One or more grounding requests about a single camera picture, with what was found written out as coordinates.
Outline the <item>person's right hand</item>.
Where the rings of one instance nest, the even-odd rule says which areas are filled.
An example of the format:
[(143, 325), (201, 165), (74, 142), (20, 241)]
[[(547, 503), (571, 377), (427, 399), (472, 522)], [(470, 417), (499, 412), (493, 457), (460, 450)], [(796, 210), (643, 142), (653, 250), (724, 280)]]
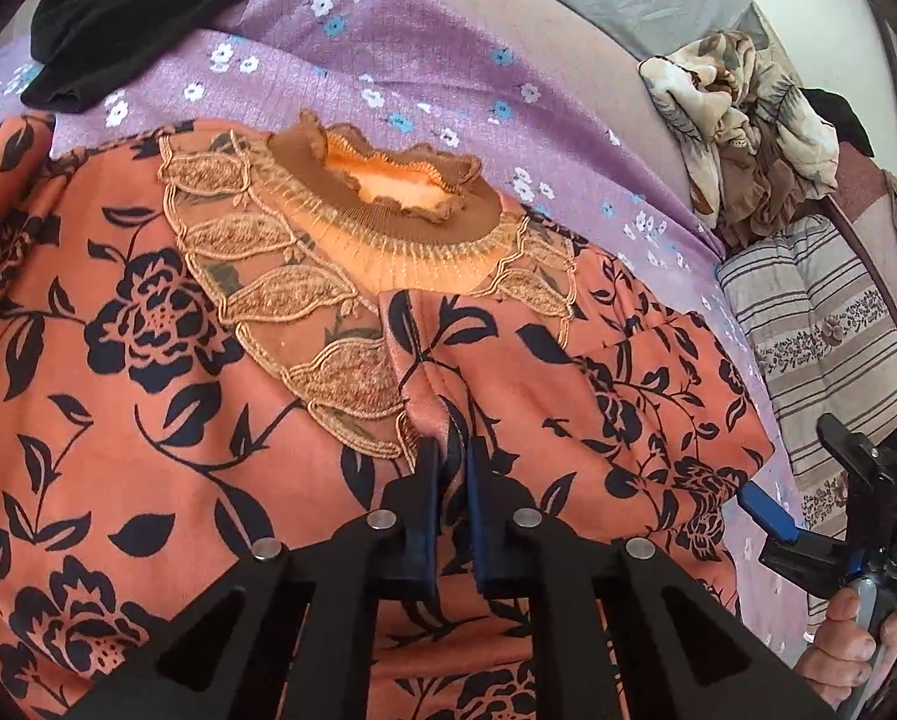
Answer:
[(880, 689), (897, 660), (897, 611), (873, 635), (857, 624), (860, 606), (855, 590), (839, 590), (830, 599), (812, 644), (793, 668), (833, 709), (855, 688)]

